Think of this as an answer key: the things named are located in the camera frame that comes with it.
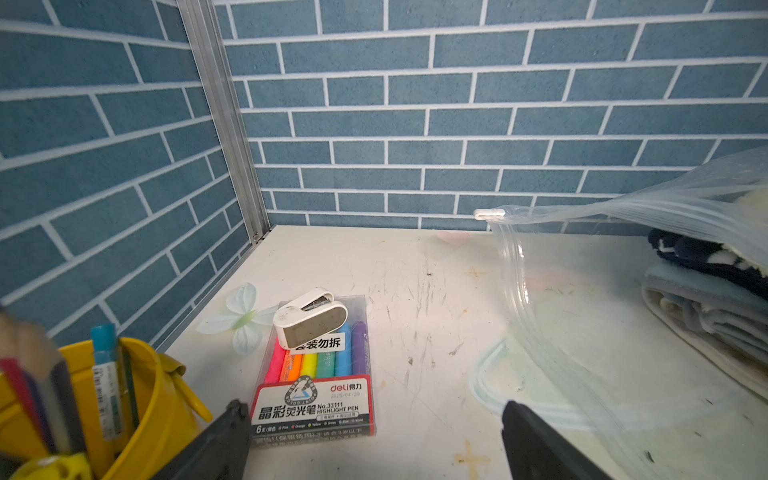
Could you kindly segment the clear plastic vacuum bag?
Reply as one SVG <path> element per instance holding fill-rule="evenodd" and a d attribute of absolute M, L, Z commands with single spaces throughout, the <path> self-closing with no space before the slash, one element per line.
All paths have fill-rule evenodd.
<path fill-rule="evenodd" d="M 528 406 L 613 477 L 766 477 L 767 397 L 678 337 L 641 293 L 649 267 L 674 264 L 648 243 L 652 229 L 767 268 L 765 147 L 595 203 L 474 215 L 498 243 L 509 321 L 473 372 L 478 400 Z"/>

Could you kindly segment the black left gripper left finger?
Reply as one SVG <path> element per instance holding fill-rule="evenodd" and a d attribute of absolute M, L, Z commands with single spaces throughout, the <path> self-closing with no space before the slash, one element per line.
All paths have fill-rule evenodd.
<path fill-rule="evenodd" d="M 187 447 L 160 469 L 156 479 L 242 479 L 250 449 L 249 407 L 232 400 Z"/>

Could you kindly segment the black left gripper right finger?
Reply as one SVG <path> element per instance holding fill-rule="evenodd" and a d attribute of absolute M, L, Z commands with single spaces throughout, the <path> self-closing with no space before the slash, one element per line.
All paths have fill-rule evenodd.
<path fill-rule="evenodd" d="M 528 406 L 509 401 L 502 423 L 503 444 L 514 480 L 610 479 Z"/>

